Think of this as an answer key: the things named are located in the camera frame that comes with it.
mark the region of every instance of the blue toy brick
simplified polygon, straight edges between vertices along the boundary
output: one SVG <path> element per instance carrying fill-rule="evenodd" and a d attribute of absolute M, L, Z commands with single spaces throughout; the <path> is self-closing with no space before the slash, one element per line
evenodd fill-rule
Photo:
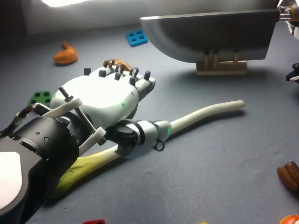
<path fill-rule="evenodd" d="M 134 30 L 126 34 L 131 47 L 135 47 L 148 42 L 148 38 L 142 29 Z"/>

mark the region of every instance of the green block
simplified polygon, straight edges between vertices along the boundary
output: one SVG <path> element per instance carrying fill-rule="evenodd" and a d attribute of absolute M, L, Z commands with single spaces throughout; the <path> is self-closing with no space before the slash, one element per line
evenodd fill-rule
<path fill-rule="evenodd" d="M 50 91 L 40 91 L 33 93 L 28 105 L 33 106 L 35 103 L 44 104 L 45 106 L 50 105 L 50 101 L 52 99 L 52 94 Z"/>

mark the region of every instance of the table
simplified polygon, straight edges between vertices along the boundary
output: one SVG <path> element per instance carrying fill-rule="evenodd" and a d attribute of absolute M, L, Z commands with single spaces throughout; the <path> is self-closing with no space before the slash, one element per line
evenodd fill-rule
<path fill-rule="evenodd" d="M 107 28 L 29 36 L 0 53 L 0 123 L 8 125 L 35 91 L 53 93 L 84 67 L 121 58 L 157 80 L 135 119 L 175 120 L 199 108 L 244 100 L 243 112 L 215 117 L 166 143 L 163 152 L 114 164 L 29 224 L 251 224 L 279 221 L 299 212 L 299 201 L 278 179 L 276 168 L 299 162 L 299 85 L 285 81 L 299 62 L 299 42 L 278 23 L 268 55 L 248 62 L 246 76 L 199 77 L 195 64 L 167 57 L 150 42 L 131 48 L 125 33 L 139 27 Z M 55 66 L 66 40 L 79 60 Z M 94 146 L 86 154 L 109 148 Z"/>

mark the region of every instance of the robotic arm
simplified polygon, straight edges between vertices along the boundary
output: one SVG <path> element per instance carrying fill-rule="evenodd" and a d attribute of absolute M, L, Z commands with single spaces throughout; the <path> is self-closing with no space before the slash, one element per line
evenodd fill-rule
<path fill-rule="evenodd" d="M 0 223 L 23 224 L 56 188 L 61 176 L 94 144 L 118 143 L 117 153 L 129 155 L 137 145 L 164 148 L 168 121 L 132 121 L 137 105 L 154 86 L 147 71 L 104 66 L 70 80 L 55 93 L 50 107 L 36 103 L 18 113 L 0 132 Z M 40 115 L 19 130 L 30 112 Z"/>

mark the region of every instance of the brown food item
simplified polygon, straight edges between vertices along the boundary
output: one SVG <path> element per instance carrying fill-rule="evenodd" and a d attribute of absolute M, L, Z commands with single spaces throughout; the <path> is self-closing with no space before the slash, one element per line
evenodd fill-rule
<path fill-rule="evenodd" d="M 284 184 L 285 187 L 287 187 L 291 192 L 297 193 L 298 184 L 293 179 L 293 177 L 291 176 L 291 174 L 285 166 L 278 167 L 277 174 L 280 178 L 280 181 Z"/>
<path fill-rule="evenodd" d="M 62 44 L 63 44 L 65 50 L 59 51 L 54 56 L 55 62 L 57 62 L 58 64 L 67 65 L 67 64 L 71 64 L 71 63 L 77 61 L 78 55 L 77 55 L 75 49 L 71 45 L 68 45 L 65 41 L 63 41 Z"/>
<path fill-rule="evenodd" d="M 130 71 L 132 69 L 132 67 L 126 63 L 125 61 L 121 60 L 121 59 L 114 59 L 115 63 L 114 64 L 119 64 L 122 63 L 124 65 L 124 69 L 125 71 Z"/>
<path fill-rule="evenodd" d="M 299 167 L 297 166 L 297 164 L 294 161 L 292 161 L 292 162 L 288 162 L 285 165 L 285 167 L 289 171 L 294 181 L 299 185 Z"/>

